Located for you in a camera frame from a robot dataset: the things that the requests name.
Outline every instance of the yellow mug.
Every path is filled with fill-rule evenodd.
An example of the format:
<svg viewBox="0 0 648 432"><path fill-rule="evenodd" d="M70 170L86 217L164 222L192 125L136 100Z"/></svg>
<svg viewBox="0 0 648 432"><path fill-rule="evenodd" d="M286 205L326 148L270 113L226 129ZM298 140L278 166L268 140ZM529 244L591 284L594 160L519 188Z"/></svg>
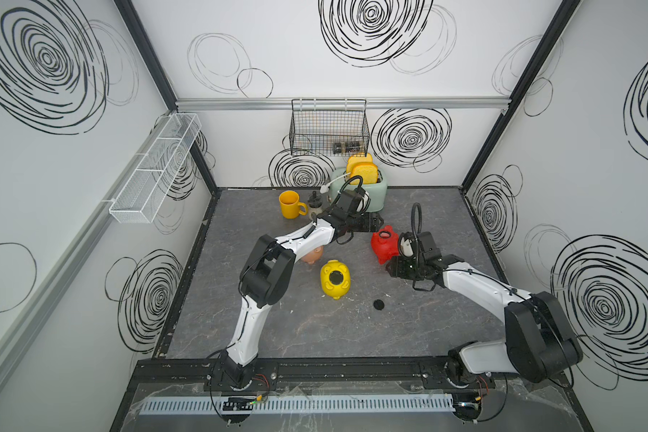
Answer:
<svg viewBox="0 0 648 432"><path fill-rule="evenodd" d="M307 214L307 204L300 202L300 195L295 191L283 192L278 197L278 202L281 204L281 213L285 219L295 219L301 214Z"/></svg>

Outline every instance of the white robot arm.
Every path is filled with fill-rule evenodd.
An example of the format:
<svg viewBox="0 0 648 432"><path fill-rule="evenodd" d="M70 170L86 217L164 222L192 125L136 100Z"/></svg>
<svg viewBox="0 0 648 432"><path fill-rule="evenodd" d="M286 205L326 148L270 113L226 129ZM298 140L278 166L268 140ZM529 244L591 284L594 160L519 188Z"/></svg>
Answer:
<svg viewBox="0 0 648 432"><path fill-rule="evenodd" d="M360 187L345 190L312 223L286 236L262 236L257 242L240 274L242 309L223 360L236 388L249 383L268 311L284 295L294 263L344 235L351 218L360 216L363 195ZM415 232L414 222L412 233L401 235L401 240L410 244L406 248L410 252L404 252L410 256L391 259L387 264L391 276L434 281L466 296L505 324L506 340L470 342L449 352L452 361L447 363L447 372L455 385L484 372L519 373L540 382L582 360L568 319L551 294L516 289L461 258L442 256L431 233Z"/></svg>

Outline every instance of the yellow piggy bank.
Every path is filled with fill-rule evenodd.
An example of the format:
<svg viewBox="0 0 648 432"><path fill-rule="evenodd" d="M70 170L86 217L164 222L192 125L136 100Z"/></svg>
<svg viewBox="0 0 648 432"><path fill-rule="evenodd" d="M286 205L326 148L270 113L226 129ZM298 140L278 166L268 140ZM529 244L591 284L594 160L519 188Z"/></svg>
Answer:
<svg viewBox="0 0 648 432"><path fill-rule="evenodd" d="M336 259L324 264L321 272L322 289L327 296L338 300L350 289L350 270Z"/></svg>

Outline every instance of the black lid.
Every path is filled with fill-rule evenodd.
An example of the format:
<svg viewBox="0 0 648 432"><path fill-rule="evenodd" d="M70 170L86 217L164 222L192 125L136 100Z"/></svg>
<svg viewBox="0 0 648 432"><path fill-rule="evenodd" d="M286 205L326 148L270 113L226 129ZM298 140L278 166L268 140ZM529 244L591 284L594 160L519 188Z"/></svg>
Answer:
<svg viewBox="0 0 648 432"><path fill-rule="evenodd" d="M318 209L322 206L322 196L317 191L312 191L312 196L307 200L307 205L311 209Z"/></svg>

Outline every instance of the black wire basket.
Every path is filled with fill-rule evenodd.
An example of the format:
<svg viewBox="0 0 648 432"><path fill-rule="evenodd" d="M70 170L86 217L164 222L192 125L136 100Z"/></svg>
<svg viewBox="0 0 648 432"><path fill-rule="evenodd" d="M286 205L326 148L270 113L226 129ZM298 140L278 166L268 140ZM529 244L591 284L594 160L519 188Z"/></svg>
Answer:
<svg viewBox="0 0 648 432"><path fill-rule="evenodd" d="M367 153L370 127L365 99L293 99L290 152L351 156Z"/></svg>

